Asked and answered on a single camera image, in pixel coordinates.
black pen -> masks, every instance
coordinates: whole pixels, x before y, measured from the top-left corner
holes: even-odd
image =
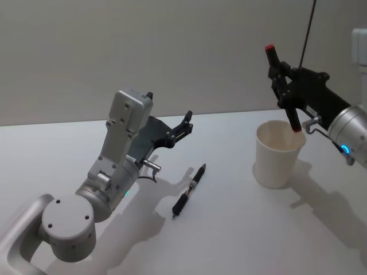
[[[188,202],[191,194],[195,190],[196,186],[198,185],[201,177],[203,176],[206,169],[206,164],[204,163],[203,166],[199,168],[199,171],[197,171],[196,175],[194,176],[193,180],[191,181],[188,189],[186,192],[184,192],[179,200],[176,202],[176,204],[172,207],[172,219],[176,219],[177,216],[181,213],[182,209],[185,207],[186,202]]]

table surface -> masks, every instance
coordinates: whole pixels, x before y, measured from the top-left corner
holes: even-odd
[[[162,120],[175,126],[181,119]],[[190,136],[153,153],[163,167],[158,182],[138,180],[111,218],[96,225],[87,259],[61,262],[43,243],[32,263],[50,275],[366,273],[367,171],[348,167],[315,134],[287,188],[260,186],[252,173],[255,131],[271,119],[286,116],[281,110],[193,116]],[[1,127],[0,226],[29,197],[74,193],[105,134],[104,121]],[[205,175],[172,221],[173,204],[203,163]]]

white paper cup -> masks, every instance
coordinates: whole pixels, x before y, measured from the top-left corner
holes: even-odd
[[[293,132],[288,122],[271,120],[260,125],[256,131],[257,182],[268,188],[283,187],[305,143],[304,133]]]

